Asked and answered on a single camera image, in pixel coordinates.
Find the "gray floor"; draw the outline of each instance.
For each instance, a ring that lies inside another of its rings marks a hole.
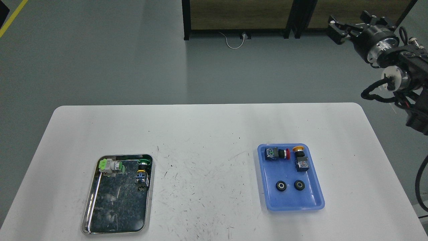
[[[419,1],[403,22],[425,45],[427,9]],[[0,223],[61,105],[356,102],[416,203],[428,138],[403,111],[360,98],[380,74],[326,36],[253,35],[238,50],[220,34],[185,42],[180,1],[29,1],[0,39]]]

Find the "black o-ring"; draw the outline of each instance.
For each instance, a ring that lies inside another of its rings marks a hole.
[[[301,191],[301,190],[305,189],[305,183],[302,180],[297,180],[294,182],[294,187],[297,190]]]
[[[276,183],[276,189],[278,189],[278,191],[283,192],[287,189],[287,184],[285,184],[285,182],[283,182],[283,181],[278,181]]]

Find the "white cable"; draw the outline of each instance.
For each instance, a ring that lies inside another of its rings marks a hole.
[[[229,48],[231,48],[231,49],[238,49],[238,48],[240,48],[243,44],[244,44],[244,41],[245,41],[245,38],[244,37],[242,37],[242,43],[241,43],[241,45],[239,45],[239,47],[237,47],[237,48],[232,48],[232,47],[230,47],[230,45],[228,44],[228,42],[227,42],[227,37],[226,37],[226,35],[224,35],[222,32],[219,32],[221,35],[223,35],[225,38],[226,38],[226,44],[227,44],[227,47],[229,47]]]

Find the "yellow floor line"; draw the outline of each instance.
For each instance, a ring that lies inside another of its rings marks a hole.
[[[0,38],[1,36],[3,36],[4,32],[6,32],[7,28],[12,24],[12,22],[15,20],[18,13],[22,10],[22,8],[25,6],[27,2],[28,0],[22,0],[22,2],[19,4],[16,10],[12,13],[12,15],[10,15],[10,18],[6,21],[3,27],[0,28]]]

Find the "blue plastic tray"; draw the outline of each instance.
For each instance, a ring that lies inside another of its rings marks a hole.
[[[292,151],[295,146],[303,146],[308,157],[309,170],[298,172],[295,167],[296,159]],[[290,159],[266,160],[266,148],[278,147],[290,150]],[[260,170],[262,172],[263,189],[265,190],[266,206],[271,211],[291,210],[319,210],[324,208],[325,202],[315,173],[309,148],[302,143],[296,144],[261,144],[257,148],[259,153]],[[280,192],[276,189],[277,181],[282,180],[287,184],[287,189]],[[305,189],[298,191],[294,187],[296,180],[305,183]]]

